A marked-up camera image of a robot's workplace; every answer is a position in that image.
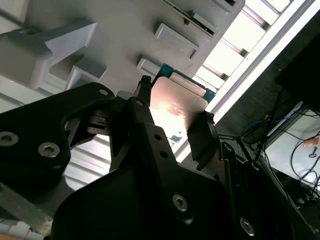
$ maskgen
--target black metal bracket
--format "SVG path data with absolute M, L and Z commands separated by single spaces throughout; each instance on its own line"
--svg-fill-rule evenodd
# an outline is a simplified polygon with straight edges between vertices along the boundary
M 234 149 L 224 141 L 218 143 L 216 152 L 217 154 L 202 168 L 201 172 L 214 176 L 217 181 L 225 186 L 229 195 L 230 217 L 234 227 L 243 239 L 250 236 L 239 225 L 241 219 L 248 222 L 252 229 L 256 229 L 253 235 L 258 237 L 258 226 L 252 207 L 245 166 L 237 160 Z
M 138 87 L 136 88 L 134 95 L 138 97 L 138 99 L 144 101 L 150 106 L 151 101 L 151 77 L 144 75 L 139 81 Z
M 59 181 L 70 160 L 70 136 L 77 143 L 90 139 L 81 122 L 114 97 L 90 83 L 0 114 L 1 137 L 8 142 L 0 145 L 0 181 L 44 187 Z
M 203 169 L 215 156 L 219 137 L 214 126 L 214 114 L 203 112 L 187 131 L 192 159 L 198 162 L 197 169 Z
M 100 239 L 115 232 L 119 238 L 153 239 L 165 237 L 168 231 L 177 238 L 207 238 L 210 226 L 219 226 L 215 231 L 218 238 L 231 234 L 226 231 L 230 223 L 225 214 L 225 188 L 208 176 L 178 165 L 164 130 L 154 125 L 147 102 L 129 98 L 111 118 L 109 130 L 111 173 L 61 205 L 52 226 L 53 239 L 67 239 L 65 233 Z M 95 213 L 99 219 L 96 226 L 104 226 L 107 231 L 95 230 L 87 213 Z M 81 232 L 76 231 L 79 221 L 86 226 Z

